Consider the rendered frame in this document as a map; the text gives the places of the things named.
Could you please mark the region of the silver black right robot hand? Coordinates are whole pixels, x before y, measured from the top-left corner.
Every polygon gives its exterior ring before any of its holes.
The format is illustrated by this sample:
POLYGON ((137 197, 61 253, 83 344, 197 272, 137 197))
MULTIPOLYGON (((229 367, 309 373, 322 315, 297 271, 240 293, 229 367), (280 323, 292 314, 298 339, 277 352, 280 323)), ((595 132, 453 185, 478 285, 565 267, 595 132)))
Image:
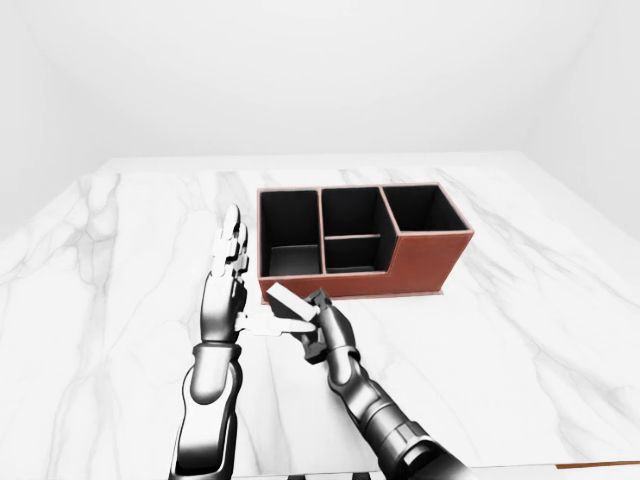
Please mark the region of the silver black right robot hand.
POLYGON ((358 360, 359 353, 350 322, 333 305, 330 296, 319 289, 301 298, 280 283, 273 284, 266 295, 277 317, 306 320, 316 327, 313 332, 294 335, 303 345, 304 358, 310 364, 326 361, 331 376, 344 383, 338 377, 350 375, 350 359, 358 360))

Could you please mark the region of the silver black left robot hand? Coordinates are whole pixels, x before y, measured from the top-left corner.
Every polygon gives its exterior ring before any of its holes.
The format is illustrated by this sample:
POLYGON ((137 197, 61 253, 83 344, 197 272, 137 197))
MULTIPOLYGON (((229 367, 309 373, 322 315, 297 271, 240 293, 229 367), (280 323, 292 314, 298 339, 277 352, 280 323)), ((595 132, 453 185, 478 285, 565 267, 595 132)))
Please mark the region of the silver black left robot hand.
POLYGON ((241 330, 254 335, 280 336, 266 323, 267 317, 247 317, 244 314, 247 290, 242 275, 248 270, 248 229, 241 221, 240 209, 230 204, 213 245, 213 259, 201 304, 200 330, 204 344, 231 348, 241 330))

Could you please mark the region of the red-brown desk caddy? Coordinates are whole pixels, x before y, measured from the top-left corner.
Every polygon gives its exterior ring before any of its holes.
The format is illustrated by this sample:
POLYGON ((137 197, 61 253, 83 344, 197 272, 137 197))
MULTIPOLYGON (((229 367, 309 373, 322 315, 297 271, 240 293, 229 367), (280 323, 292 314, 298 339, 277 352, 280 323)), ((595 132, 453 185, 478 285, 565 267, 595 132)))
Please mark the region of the red-brown desk caddy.
POLYGON ((435 294, 474 231, 438 183, 261 189, 260 288, 305 297, 435 294))

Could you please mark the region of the thin brown wooden strip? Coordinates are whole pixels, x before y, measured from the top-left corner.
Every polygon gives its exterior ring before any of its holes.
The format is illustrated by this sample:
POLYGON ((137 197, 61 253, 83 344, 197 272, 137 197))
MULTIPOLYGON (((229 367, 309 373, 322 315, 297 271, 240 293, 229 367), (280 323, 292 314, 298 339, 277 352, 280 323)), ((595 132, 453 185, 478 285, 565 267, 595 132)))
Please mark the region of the thin brown wooden strip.
POLYGON ((622 466, 640 466, 640 461, 618 461, 618 462, 592 462, 592 463, 566 463, 556 464, 558 470, 585 469, 585 468, 608 468, 622 466))

